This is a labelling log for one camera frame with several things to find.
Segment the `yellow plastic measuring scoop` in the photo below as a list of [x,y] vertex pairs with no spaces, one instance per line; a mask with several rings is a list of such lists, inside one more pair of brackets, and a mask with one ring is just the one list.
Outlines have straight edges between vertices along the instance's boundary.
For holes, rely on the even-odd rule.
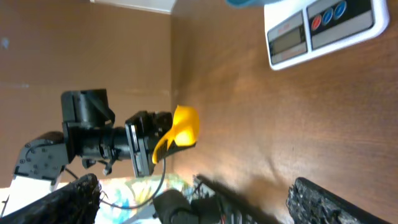
[[172,118],[172,127],[160,138],[154,148],[152,162],[158,164],[170,145],[189,146],[197,143],[200,132],[198,112],[191,106],[178,105]]

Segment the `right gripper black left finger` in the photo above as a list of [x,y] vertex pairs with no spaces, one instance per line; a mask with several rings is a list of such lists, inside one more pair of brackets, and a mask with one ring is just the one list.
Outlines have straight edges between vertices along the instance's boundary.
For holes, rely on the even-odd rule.
[[86,174],[1,218],[1,224],[92,224],[100,209],[100,183]]

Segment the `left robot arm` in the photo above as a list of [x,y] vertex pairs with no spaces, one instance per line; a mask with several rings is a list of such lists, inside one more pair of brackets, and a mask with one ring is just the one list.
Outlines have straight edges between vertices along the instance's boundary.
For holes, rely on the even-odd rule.
[[191,106],[178,105],[173,113],[138,111],[124,126],[116,127],[105,89],[66,91],[61,104],[62,131],[27,142],[14,166],[14,177],[53,185],[76,157],[85,169],[104,164],[104,175],[112,173],[117,161],[129,160],[135,177],[147,177],[160,161],[195,147],[198,141],[200,119]]

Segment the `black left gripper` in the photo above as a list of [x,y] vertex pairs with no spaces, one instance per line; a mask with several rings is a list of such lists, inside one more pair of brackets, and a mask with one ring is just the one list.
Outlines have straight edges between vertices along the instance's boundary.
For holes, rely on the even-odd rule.
[[[152,156],[155,147],[171,127],[172,114],[165,111],[139,111],[126,120],[125,130],[129,155],[136,178],[147,177],[154,173],[155,164],[152,161]],[[196,143],[189,146],[178,146],[173,142],[162,159],[195,146]]]

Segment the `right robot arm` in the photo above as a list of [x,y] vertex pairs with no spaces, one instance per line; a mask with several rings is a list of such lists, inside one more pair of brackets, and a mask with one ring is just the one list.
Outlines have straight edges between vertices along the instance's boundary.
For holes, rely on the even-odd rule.
[[[214,191],[188,200],[175,189],[143,205],[133,216],[161,223],[276,223],[217,182],[200,177],[200,185]],[[94,174],[67,184],[1,218],[1,223],[94,223],[100,209],[101,187]],[[294,223],[384,223],[385,221],[319,185],[299,177],[289,187],[286,207]]]

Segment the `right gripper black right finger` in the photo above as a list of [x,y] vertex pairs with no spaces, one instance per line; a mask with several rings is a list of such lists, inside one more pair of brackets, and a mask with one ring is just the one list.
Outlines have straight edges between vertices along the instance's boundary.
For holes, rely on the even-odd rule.
[[388,224],[304,177],[289,187],[286,206],[295,223]]

